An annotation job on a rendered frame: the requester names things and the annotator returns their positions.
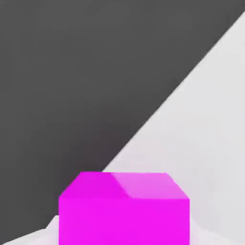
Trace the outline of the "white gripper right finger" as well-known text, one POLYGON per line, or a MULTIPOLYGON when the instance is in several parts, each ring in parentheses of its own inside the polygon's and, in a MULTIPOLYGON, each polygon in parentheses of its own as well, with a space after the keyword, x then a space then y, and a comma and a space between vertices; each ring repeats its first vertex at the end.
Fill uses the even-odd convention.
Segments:
POLYGON ((237 245, 237 242, 201 229, 190 217, 190 245, 237 245))

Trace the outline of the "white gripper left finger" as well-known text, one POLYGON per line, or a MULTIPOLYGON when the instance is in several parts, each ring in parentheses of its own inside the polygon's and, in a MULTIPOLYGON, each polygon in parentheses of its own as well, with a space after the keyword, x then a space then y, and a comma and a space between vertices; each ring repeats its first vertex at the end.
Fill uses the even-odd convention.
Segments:
POLYGON ((59 216, 56 215, 45 229, 19 237, 3 245, 58 245, 59 216))

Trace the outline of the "small magenta cube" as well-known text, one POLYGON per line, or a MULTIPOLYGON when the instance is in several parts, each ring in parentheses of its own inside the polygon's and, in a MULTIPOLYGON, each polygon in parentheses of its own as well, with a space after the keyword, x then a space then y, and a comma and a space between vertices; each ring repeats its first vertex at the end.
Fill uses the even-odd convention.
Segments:
POLYGON ((166 173, 82 172, 58 199, 58 245, 190 245, 189 204, 166 173))

